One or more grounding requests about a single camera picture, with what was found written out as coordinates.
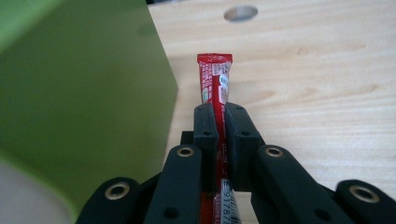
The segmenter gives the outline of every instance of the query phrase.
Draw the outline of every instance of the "light wood surface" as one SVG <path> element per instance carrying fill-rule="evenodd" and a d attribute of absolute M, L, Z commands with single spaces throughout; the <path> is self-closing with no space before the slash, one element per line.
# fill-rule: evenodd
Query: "light wood surface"
<path fill-rule="evenodd" d="M 251 21 L 224 12 L 249 4 Z M 396 1 L 182 1 L 149 7 L 178 85 L 167 150 L 201 103 L 196 54 L 233 54 L 230 101 L 320 184 L 357 178 L 396 198 Z M 256 223 L 238 194 L 244 223 Z"/>

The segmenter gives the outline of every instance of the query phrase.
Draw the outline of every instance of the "red packet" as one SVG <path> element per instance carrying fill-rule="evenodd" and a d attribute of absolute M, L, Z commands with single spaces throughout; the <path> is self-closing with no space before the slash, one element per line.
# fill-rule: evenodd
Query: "red packet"
<path fill-rule="evenodd" d="M 233 62 L 232 54 L 198 54 L 201 96 L 203 104 L 212 104 L 215 111 L 216 127 L 219 133 L 216 186 L 219 190 L 202 196 L 201 223 L 240 223 L 237 206 L 228 179 L 228 153 L 225 135 L 224 106 L 228 101 L 229 72 Z"/>

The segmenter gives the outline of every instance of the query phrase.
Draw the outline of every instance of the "white surface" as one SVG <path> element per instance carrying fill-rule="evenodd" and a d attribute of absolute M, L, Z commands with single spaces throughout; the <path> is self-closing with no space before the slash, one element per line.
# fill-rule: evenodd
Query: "white surface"
<path fill-rule="evenodd" d="M 50 189 L 0 161 L 0 224 L 64 224 L 73 219 Z"/>

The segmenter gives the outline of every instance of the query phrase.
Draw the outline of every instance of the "green panel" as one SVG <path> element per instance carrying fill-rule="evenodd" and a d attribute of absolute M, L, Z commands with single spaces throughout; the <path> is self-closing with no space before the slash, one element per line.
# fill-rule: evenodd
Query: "green panel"
<path fill-rule="evenodd" d="M 78 211 L 160 172 L 176 93 L 145 1 L 65 1 L 0 54 L 0 157 Z"/>

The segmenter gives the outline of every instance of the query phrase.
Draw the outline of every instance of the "wooden table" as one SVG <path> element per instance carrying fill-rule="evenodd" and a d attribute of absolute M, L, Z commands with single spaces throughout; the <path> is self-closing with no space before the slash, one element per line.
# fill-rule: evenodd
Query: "wooden table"
<path fill-rule="evenodd" d="M 228 22 L 249 4 L 250 21 Z M 267 144 L 288 149 L 320 184 L 357 178 L 396 198 L 396 2 L 181 1 L 149 7 L 178 85 L 167 150 L 201 103 L 196 54 L 233 54 L 230 101 Z M 238 193 L 244 223 L 256 223 Z"/>

